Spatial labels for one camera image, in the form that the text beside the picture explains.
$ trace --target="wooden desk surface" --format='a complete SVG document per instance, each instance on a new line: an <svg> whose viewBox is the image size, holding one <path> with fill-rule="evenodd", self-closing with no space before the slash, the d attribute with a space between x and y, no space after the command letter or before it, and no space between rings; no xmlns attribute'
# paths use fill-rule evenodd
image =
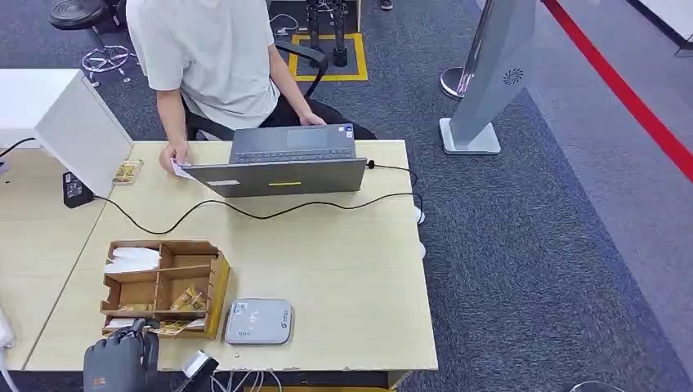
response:
<svg viewBox="0 0 693 392"><path fill-rule="evenodd" d="M196 203L220 197L194 180L168 175L157 162L161 143L137 143L131 158L145 161L136 183L117 187L112 199L149 229L170 227ZM407 167L403 141L364 141L359 156ZM226 162L229 142L191 144L192 162ZM235 206L268 214L311 200L344 205L409 192L404 171L365 173L356 194L231 199ZM307 207L273 220L251 220L212 205L190 214L170 239L204 239L218 246L232 275L226 310L235 298L285 298L293 305L288 343L230 346L214 341L161 340L159 367L180 370L204 350L220 369L277 371L436 369L423 264L411 197L395 197L354 211ZM106 298L102 268L109 242L148 235L106 206L27 369L79 370L83 352L101 338Z"/></svg>
<svg viewBox="0 0 693 392"><path fill-rule="evenodd" d="M3 160L10 169L0 175L0 307L16 336L7 366L20 370L104 202L67 208L65 168L40 149L16 149Z"/></svg>

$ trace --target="white device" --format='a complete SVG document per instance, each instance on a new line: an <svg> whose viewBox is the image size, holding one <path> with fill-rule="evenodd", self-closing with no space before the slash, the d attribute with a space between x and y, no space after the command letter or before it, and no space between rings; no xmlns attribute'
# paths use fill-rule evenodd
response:
<svg viewBox="0 0 693 392"><path fill-rule="evenodd" d="M486 0L465 67L440 77L443 92L462 99L452 118L440 119L447 154L500 152L491 120L530 78L536 2Z"/></svg>
<svg viewBox="0 0 693 392"><path fill-rule="evenodd" d="M2 355L3 351L11 348L14 342L15 336L10 328L10 323L7 321L7 316L5 316L2 308L0 308L0 373L2 374L2 378L5 379L7 386L10 387L10 390L12 392L19 392L19 388L17 388L17 385L12 380L12 377L10 377L10 372L5 366L5 359Z"/></svg>
<svg viewBox="0 0 693 392"><path fill-rule="evenodd" d="M132 139L79 69L0 69L0 148L42 146L108 197Z"/></svg>
<svg viewBox="0 0 693 392"><path fill-rule="evenodd" d="M280 345L288 340L291 320L291 304L286 300L236 300L229 310L224 340L230 345Z"/></svg>
<svg viewBox="0 0 693 392"><path fill-rule="evenodd" d="M10 328L10 322L0 308L0 349L10 348L15 342L15 335Z"/></svg>

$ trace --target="red floor line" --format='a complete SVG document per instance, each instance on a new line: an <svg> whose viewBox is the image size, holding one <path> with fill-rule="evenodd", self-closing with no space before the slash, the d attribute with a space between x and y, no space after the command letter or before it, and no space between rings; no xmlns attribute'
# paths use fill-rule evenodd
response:
<svg viewBox="0 0 693 392"><path fill-rule="evenodd" d="M688 180L693 182L693 154L688 151L685 145L678 141L676 136L652 113L652 110L645 105L635 91L620 77L558 1L543 0L543 3L630 114L645 128L669 159L688 177Z"/></svg>

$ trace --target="laptop keyboard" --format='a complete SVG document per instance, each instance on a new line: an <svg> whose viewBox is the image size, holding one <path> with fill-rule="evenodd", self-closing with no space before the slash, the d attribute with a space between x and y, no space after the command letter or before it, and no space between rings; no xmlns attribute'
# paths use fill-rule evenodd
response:
<svg viewBox="0 0 693 392"><path fill-rule="evenodd" d="M352 149L313 149L311 151L274 151L237 153L236 163L323 161L354 158Z"/></svg>

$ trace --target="cable cord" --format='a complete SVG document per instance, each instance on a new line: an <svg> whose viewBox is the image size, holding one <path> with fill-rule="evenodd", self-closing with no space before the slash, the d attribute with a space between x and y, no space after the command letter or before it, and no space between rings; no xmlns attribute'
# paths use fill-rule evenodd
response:
<svg viewBox="0 0 693 392"><path fill-rule="evenodd" d="M5 357L4 357L5 350L0 349L0 372L2 373L2 378L5 379L5 382L7 383L7 386L10 387L10 390L12 392L20 392L20 389L17 388L17 385L15 382L12 380L12 377L10 377L10 372L7 370L7 367L5 366Z"/></svg>
<svg viewBox="0 0 693 392"><path fill-rule="evenodd" d="M279 387L279 392L283 392L281 381L279 381L279 378L277 377L277 375L275 375L275 373L272 371L268 371L268 372L277 381L277 386ZM237 392L238 389L243 385L245 380L248 378L248 376L250 376L253 373L255 373L255 381L253 381L253 386L250 387L249 392L260 392L262 390L262 386L265 385L265 372L259 371L259 370L246 372L245 376L241 379L240 383L233 390L231 390L231 386L233 386L233 381L234 381L234 373L233 372L231 372L229 374L229 383L226 386L226 388L224 387L224 385L221 382L219 382L219 380L216 379L216 377L211 376L211 378L212 378L212 392L215 392L214 386L218 386L224 392Z"/></svg>
<svg viewBox="0 0 693 392"><path fill-rule="evenodd" d="M277 14L274 18L270 19L270 23L274 22L275 19L279 18L280 16L284 16L284 17L289 18L290 20L293 20L293 24L294 24L293 27L283 27L283 28L281 28L282 30L284 30L284 31L286 31L286 30L296 31L296 29L298 29L298 20L296 20L296 18L294 18L293 16L287 15L287 14Z"/></svg>
<svg viewBox="0 0 693 392"><path fill-rule="evenodd" d="M287 213L289 213L289 212L296 211L296 210L299 209L299 208L304 208L304 207L308 207L308 206L329 206L329 207L339 208L340 210L356 210L356 209L359 209L359 208L367 207L367 206L369 206L369 205L371 205L371 204L373 204L373 203L377 203L377 202L379 202L379 201L381 201L381 200L383 200L383 199L385 199L385 198L394 198L395 196L415 196L415 197L418 198L419 205L421 206L420 208L423 210L423 198L421 197L420 194L416 194L416 193L414 193L414 192L402 192L402 193L398 193L398 194L386 194L386 195L384 195L384 196L381 196L381 197L379 197L379 198L375 198L375 199L373 199L373 200L371 200L371 201L369 201L369 202L367 202L367 203L359 204L359 205L357 205L357 206L342 206L342 205L339 205L339 204L336 204L336 203L331 203L331 202L308 202L308 203L299 204L299 205L297 205L297 206L295 206L295 207L291 207L291 208L289 208L289 209L286 209L286 210L283 210L283 211L279 211L279 212L275 212L274 214L266 215L266 216L254 215L254 214L251 214L250 212L245 212L245 211L241 210L240 208L238 208L238 207L236 207L236 206L233 206L233 205L231 205L231 204L229 204L229 203L222 202L221 200L212 200L212 199L210 199L210 200L204 200L204 201L202 201L202 202L199 202L199 203L195 204L191 209L189 209L185 214L183 214L183 216L181 216L181 218L178 219L178 220L176 221L176 223L173 224L173 226L171 226L171 228L166 229L166 230L164 230L164 231L154 231L154 230L149 230L149 229L143 227L142 225L140 225L139 223L137 223L137 222L132 218L132 216L130 216L130 214L128 214L127 212L125 212L125 210L123 210L123 208L120 207L120 206L119 206L116 202L114 202L113 200L110 200L110 199L108 199L108 198L102 198L101 196L96 196L96 195L94 196L94 198L99 198L99 199L101 199L101 200L106 201L107 203L113 204L113 205L114 205L116 208L118 208L118 210L119 210L123 215L125 215L125 217L127 217L127 218L132 222L132 224L135 225L138 229L140 229L140 230L142 230L142 231L144 231L144 232L146 232L146 233L153 234L153 235L164 235L164 234L169 234L169 233L171 233L173 230L175 230L176 227L178 227L178 225L180 225L181 222L182 222L186 217L188 217L188 215L190 215L190 214L191 214L194 210L196 210L197 208L202 207L204 204L210 204L210 203L221 204L221 205L223 205L223 206L227 206L228 208L230 208L230 209L232 209L232 210L238 212L238 213L241 214L241 215L247 216L248 218L257 219L257 220L259 220L259 221L267 221L267 220L269 220L269 219L276 218L277 216L284 215L284 214L287 214Z"/></svg>
<svg viewBox="0 0 693 392"><path fill-rule="evenodd" d="M6 149L5 151L2 151L2 152L0 153L0 158L2 158L2 157L4 157L5 155L9 154L10 151L12 151L13 149L15 149L18 145L21 145L22 143L26 143L27 141L31 141L31 140L36 140L36 138L34 138L34 137L27 137L26 139L22 139L22 140L16 142L15 144L13 144L13 145L7 147L7 149Z"/></svg>

